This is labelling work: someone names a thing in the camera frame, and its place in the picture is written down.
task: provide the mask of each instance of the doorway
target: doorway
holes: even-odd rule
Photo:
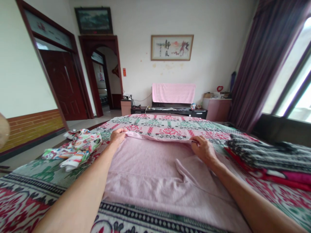
[[[66,121],[87,119],[71,54],[39,50]]]
[[[83,54],[83,58],[86,65],[86,71],[90,83],[90,88],[95,104],[97,117],[103,116],[103,110],[101,106],[101,101],[99,98],[99,91],[97,86],[97,77],[95,75],[92,63],[92,54],[93,52],[99,51],[103,53],[101,48],[108,48],[112,51],[112,53],[116,56],[117,65],[115,69],[115,73],[118,74],[118,82],[119,82],[119,90],[118,93],[113,93],[110,85],[111,93],[111,101],[112,108],[111,109],[119,109],[121,108],[121,99],[123,97],[123,85],[122,85],[122,76],[121,76],[121,66],[120,66],[120,57],[119,57],[119,48],[118,48],[118,38],[117,36],[79,36],[81,50]]]
[[[105,112],[109,109],[113,109],[106,56],[96,50],[93,52],[91,59],[93,62],[94,77],[97,83],[101,107],[103,112]]]
[[[94,118],[75,36],[23,0],[16,2],[66,130],[67,120]]]

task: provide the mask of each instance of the pink cabinet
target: pink cabinet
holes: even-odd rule
[[[131,101],[130,100],[121,100],[121,112],[122,112],[122,116],[131,114]]]
[[[210,99],[206,119],[209,121],[226,122],[230,105],[231,99]]]

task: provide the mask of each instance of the floor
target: floor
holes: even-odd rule
[[[82,128],[89,128],[91,126],[97,125],[99,123],[111,120],[114,117],[122,116],[121,110],[110,110],[109,106],[103,107],[104,115],[102,117],[88,119],[88,120],[76,120],[76,121],[67,121],[67,125],[70,130],[72,129],[82,129]],[[10,166],[8,169],[12,171],[24,164],[29,163],[30,161],[39,157],[45,149],[52,148],[53,146],[57,145],[58,143],[62,142],[65,138],[63,135],[58,135],[44,143],[41,143],[27,151],[24,151],[2,163],[2,166]]]

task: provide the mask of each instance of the hand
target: hand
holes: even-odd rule
[[[193,136],[190,140],[196,141],[191,144],[192,150],[208,167],[221,163],[216,157],[213,144],[203,136]]]
[[[125,128],[116,129],[110,135],[110,142],[116,142],[118,144],[121,144],[121,142],[123,142],[125,138],[126,135],[125,132],[127,131],[128,130]]]

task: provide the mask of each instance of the purple curtain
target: purple curtain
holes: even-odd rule
[[[232,90],[237,129],[252,131],[310,11],[310,0],[260,0]]]

